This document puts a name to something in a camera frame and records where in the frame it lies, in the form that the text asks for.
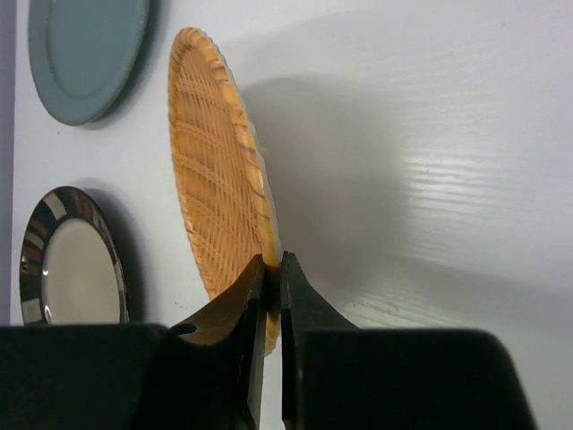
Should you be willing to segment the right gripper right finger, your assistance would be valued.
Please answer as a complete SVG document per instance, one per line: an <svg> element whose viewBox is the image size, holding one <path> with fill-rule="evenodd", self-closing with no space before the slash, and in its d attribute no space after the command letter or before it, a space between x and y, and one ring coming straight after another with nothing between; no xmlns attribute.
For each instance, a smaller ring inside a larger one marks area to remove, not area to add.
<svg viewBox="0 0 573 430"><path fill-rule="evenodd" d="M279 285L288 429L534 429L504 345L459 328L361 329L285 253Z"/></svg>

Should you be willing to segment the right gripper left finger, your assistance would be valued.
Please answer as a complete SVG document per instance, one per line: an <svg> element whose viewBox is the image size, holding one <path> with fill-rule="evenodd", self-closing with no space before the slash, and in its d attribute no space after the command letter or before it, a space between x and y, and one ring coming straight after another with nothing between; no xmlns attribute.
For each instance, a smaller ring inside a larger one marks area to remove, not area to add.
<svg viewBox="0 0 573 430"><path fill-rule="evenodd" d="M265 266L177 325L4 327L4 429L255 429Z"/></svg>

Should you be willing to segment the woven bamboo plate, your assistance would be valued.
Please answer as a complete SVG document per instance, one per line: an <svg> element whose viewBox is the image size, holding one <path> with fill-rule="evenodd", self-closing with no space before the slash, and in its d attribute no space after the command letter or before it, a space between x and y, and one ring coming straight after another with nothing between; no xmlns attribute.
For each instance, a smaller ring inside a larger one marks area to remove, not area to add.
<svg viewBox="0 0 573 430"><path fill-rule="evenodd" d="M277 345L282 248L264 158L234 76L202 30L175 36L167 111L175 186L203 285L211 299L259 254L270 276L265 352Z"/></svg>

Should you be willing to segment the teal ceramic plate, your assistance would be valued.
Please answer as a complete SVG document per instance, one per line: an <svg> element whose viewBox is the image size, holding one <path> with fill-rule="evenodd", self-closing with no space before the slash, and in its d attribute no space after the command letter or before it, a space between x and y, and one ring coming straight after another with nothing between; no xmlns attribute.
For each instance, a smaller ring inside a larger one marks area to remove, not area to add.
<svg viewBox="0 0 573 430"><path fill-rule="evenodd" d="M79 126L113 109L150 38L157 9L155 1L31 1L30 70L48 114Z"/></svg>

